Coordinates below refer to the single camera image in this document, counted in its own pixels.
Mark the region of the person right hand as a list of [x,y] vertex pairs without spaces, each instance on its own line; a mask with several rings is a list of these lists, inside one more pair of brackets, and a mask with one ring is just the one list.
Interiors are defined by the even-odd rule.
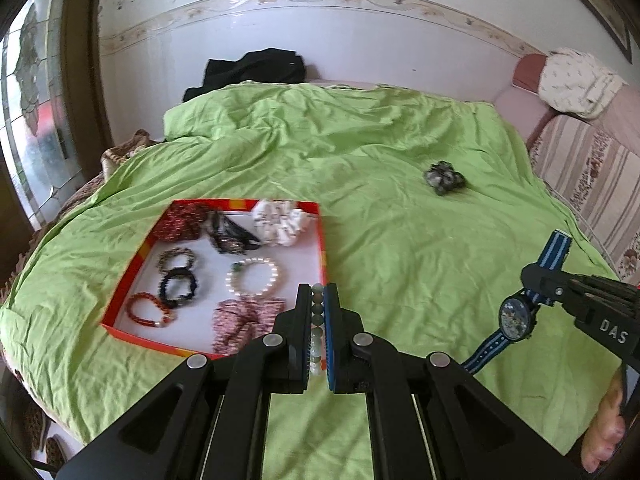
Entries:
[[623,440],[626,425],[620,414],[623,401],[622,373],[616,370],[608,391],[600,401],[597,413],[591,419],[589,427],[582,439],[580,460],[588,474],[593,474],[600,466],[608,462]]

